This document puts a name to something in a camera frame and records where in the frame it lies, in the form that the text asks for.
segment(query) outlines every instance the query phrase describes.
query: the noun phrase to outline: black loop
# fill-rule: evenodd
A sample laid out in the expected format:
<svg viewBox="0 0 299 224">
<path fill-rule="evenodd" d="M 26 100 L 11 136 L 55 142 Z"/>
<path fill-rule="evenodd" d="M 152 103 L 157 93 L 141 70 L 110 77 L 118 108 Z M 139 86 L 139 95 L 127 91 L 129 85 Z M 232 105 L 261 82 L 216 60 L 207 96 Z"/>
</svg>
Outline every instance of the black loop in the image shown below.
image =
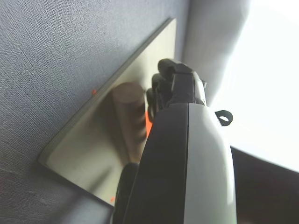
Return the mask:
<svg viewBox="0 0 299 224">
<path fill-rule="evenodd" d="M 220 123 L 221 123 L 222 126 L 228 126 L 228 125 L 230 125 L 230 123 L 232 123 L 232 121 L 234 119 L 232 113 L 229 112 L 229 111 L 217 111 L 217 112 L 215 112 L 215 114 L 216 114 L 216 116 L 217 116 L 217 118 L 220 121 Z"/>
</svg>

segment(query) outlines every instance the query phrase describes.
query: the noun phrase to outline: wooden board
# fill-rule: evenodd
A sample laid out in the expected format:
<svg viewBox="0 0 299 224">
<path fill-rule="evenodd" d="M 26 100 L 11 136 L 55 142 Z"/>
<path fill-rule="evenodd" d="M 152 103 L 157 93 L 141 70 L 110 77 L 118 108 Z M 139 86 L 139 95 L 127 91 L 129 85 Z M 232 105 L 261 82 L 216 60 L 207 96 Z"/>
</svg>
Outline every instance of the wooden board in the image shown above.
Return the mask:
<svg viewBox="0 0 299 224">
<path fill-rule="evenodd" d="M 110 90 L 123 82 L 151 86 L 157 63 L 173 58 L 176 20 L 165 22 L 97 91 L 42 151 L 39 162 L 67 180 L 114 204 L 128 156 Z"/>
</svg>

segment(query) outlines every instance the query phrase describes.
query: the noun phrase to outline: gray wall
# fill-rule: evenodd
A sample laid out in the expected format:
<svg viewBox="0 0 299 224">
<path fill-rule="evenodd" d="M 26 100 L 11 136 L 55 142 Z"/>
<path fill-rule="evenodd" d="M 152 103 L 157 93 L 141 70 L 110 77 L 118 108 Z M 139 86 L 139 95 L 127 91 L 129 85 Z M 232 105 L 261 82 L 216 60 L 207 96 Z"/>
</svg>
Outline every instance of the gray wall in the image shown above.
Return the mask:
<svg viewBox="0 0 299 224">
<path fill-rule="evenodd" d="M 49 140 L 186 0 L 0 0 L 0 223 L 104 223 L 111 207 L 43 168 Z"/>
<path fill-rule="evenodd" d="M 191 0 L 183 61 L 207 82 L 213 101 L 228 58 L 249 12 L 250 0 Z"/>
</svg>

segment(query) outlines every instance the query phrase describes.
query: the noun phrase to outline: orange mark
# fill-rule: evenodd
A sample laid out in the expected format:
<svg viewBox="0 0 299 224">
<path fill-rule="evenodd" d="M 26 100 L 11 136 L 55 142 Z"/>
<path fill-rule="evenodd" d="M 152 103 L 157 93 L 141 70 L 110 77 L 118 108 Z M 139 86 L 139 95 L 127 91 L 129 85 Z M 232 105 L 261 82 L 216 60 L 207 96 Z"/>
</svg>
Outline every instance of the orange mark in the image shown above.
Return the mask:
<svg viewBox="0 0 299 224">
<path fill-rule="evenodd" d="M 146 137 L 149 136 L 151 127 L 153 126 L 153 123 L 151 123 L 150 120 L 149 120 L 149 114 L 148 113 L 149 113 L 148 111 L 145 112 Z"/>
<path fill-rule="evenodd" d="M 110 202 L 114 202 L 115 201 L 115 197 L 113 196 L 111 199 L 110 199 Z"/>
</svg>

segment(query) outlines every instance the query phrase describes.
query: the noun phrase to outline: bright white light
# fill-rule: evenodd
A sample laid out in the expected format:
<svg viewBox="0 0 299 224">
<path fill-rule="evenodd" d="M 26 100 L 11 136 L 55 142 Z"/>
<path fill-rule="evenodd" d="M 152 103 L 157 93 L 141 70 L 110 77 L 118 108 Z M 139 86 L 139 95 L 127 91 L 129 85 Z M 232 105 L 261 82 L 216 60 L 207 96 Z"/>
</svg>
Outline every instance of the bright white light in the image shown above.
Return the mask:
<svg viewBox="0 0 299 224">
<path fill-rule="evenodd" d="M 299 1 L 256 0 L 214 109 L 233 113 L 231 145 L 299 171 Z"/>
</svg>

